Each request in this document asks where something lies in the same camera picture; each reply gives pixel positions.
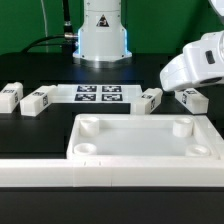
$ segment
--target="black table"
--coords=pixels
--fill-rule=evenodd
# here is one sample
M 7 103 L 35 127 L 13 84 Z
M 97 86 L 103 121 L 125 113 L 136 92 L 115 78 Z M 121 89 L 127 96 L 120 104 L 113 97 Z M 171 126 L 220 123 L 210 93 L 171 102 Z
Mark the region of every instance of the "black table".
M 91 69 L 61 54 L 0 56 L 0 88 L 21 82 L 24 95 L 42 85 L 140 84 L 161 88 L 159 73 L 174 55 L 134 55 L 132 65 Z M 210 99 L 208 118 L 224 136 L 223 86 L 198 89 Z M 52 104 L 35 118 L 20 108 L 0 114 L 0 158 L 65 158 L 75 116 L 128 114 L 129 104 Z M 190 114 L 164 93 L 154 114 Z M 1 188 L 1 223 L 223 223 L 223 188 Z

